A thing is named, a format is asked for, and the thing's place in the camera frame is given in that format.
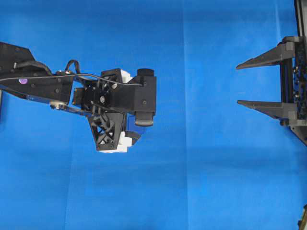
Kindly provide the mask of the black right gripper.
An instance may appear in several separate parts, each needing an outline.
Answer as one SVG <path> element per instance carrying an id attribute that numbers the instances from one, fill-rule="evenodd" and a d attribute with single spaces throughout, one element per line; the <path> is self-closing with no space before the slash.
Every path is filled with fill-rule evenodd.
<path id="1" fill-rule="evenodd" d="M 236 66 L 248 69 L 280 64 L 282 103 L 238 100 L 239 105 L 256 110 L 290 130 L 307 143 L 307 40 L 287 36 L 269 51 Z"/>

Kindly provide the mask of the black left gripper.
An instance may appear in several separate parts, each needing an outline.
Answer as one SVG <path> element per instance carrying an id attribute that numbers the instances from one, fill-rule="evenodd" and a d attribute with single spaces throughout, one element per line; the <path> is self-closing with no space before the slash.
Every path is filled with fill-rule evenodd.
<path id="1" fill-rule="evenodd" d="M 126 130 L 127 113 L 112 107 L 112 94 L 132 80 L 122 69 L 103 71 L 98 80 L 81 80 L 75 88 L 72 105 L 85 115 L 93 135 L 96 150 L 102 153 L 127 152 L 141 137 Z"/>

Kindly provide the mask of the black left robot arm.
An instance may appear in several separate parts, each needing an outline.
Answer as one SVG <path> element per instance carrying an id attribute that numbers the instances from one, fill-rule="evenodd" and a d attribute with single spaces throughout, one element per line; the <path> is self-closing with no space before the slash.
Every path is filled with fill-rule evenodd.
<path id="1" fill-rule="evenodd" d="M 64 71 L 52 73 L 28 48 L 0 44 L 1 90 L 86 117 L 96 150 L 102 153 L 127 152 L 141 137 L 127 130 L 127 114 L 110 105 L 111 93 L 119 87 L 139 86 L 131 79 L 121 69 L 104 71 L 100 76 L 81 74 L 76 60 L 70 60 Z"/>

